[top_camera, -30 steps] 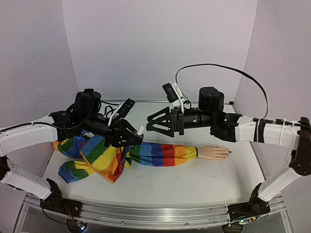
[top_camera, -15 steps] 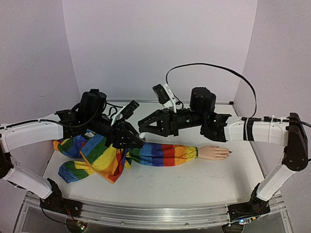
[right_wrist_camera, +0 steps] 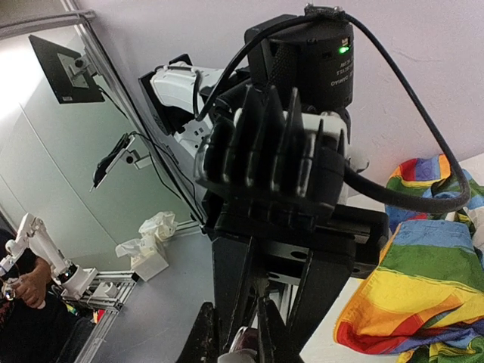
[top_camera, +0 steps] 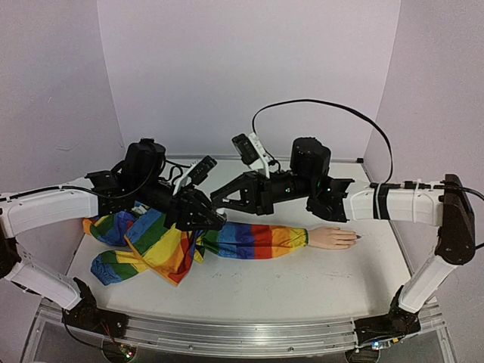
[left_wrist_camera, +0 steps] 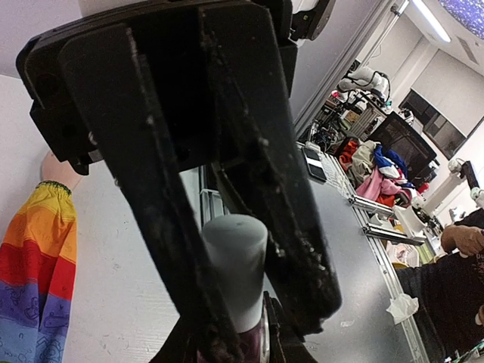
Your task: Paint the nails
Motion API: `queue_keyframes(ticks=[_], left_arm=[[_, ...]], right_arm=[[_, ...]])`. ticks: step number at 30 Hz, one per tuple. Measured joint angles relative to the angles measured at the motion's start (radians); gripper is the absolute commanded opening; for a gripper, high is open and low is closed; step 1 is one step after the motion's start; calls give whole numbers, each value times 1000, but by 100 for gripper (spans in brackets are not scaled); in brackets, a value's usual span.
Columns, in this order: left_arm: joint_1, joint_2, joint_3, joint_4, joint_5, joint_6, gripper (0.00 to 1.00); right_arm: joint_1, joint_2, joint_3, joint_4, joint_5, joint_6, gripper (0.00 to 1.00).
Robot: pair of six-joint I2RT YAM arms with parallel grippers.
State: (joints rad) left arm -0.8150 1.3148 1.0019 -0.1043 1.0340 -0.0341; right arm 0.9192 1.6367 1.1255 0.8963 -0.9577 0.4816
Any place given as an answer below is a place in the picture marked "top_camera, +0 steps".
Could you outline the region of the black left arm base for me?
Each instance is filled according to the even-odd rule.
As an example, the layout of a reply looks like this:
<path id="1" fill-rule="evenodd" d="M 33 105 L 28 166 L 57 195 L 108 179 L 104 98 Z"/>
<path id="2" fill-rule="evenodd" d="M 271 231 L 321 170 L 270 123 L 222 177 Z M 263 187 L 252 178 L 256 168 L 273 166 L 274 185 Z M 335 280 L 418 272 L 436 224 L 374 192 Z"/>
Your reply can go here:
<path id="1" fill-rule="evenodd" d="M 70 327 L 92 333 L 123 338 L 129 320 L 128 315 L 98 308 L 88 285 L 78 278 L 74 278 L 73 281 L 79 289 L 80 301 L 71 309 L 63 310 L 63 322 Z"/>

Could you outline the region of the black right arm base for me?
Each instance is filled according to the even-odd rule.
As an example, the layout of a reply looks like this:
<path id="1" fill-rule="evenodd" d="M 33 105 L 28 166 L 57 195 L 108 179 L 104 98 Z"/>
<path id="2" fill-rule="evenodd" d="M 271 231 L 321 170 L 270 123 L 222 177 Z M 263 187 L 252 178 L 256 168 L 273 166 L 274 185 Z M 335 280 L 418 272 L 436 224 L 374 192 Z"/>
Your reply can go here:
<path id="1" fill-rule="evenodd" d="M 367 346 L 373 342 L 403 338 L 418 333 L 421 329 L 418 313 L 408 312 L 399 307 L 400 287 L 384 315 L 375 315 L 355 320 L 354 331 L 357 346 Z"/>

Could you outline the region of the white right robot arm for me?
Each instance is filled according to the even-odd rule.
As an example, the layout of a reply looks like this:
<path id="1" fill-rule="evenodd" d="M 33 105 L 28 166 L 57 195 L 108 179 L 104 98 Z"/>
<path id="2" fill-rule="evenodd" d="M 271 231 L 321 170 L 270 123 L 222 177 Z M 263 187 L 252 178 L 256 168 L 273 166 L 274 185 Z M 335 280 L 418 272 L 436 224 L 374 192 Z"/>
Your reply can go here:
<path id="1" fill-rule="evenodd" d="M 212 192 L 218 208 L 258 216 L 270 215 L 275 204 L 306 199 L 306 209 L 326 222 L 387 221 L 413 224 L 436 232 L 434 250 L 405 283 L 396 305 L 416 313 L 458 267 L 475 256 L 475 213 L 471 190 L 457 175 L 443 181 L 369 182 L 330 176 L 330 149 L 316 138 L 292 144 L 287 171 L 272 172 L 269 155 L 255 134 L 241 134 L 232 143 L 248 171 Z"/>

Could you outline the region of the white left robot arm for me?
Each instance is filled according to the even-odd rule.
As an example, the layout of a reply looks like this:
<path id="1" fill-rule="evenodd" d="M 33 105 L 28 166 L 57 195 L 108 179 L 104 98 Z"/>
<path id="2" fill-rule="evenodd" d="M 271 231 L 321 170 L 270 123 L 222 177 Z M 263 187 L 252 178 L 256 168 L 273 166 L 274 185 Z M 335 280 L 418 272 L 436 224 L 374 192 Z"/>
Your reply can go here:
<path id="1" fill-rule="evenodd" d="M 128 147 L 112 169 L 72 181 L 1 196 L 1 277 L 63 309 L 86 330 L 97 329 L 101 311 L 89 303 L 86 284 L 69 278 L 63 258 L 81 237 L 83 219 L 113 215 L 141 202 L 163 213 L 165 227 L 179 231 L 220 229 L 216 212 L 197 186 L 217 162 L 210 156 L 193 162 L 174 182 L 163 181 L 166 149 L 149 138 Z"/>

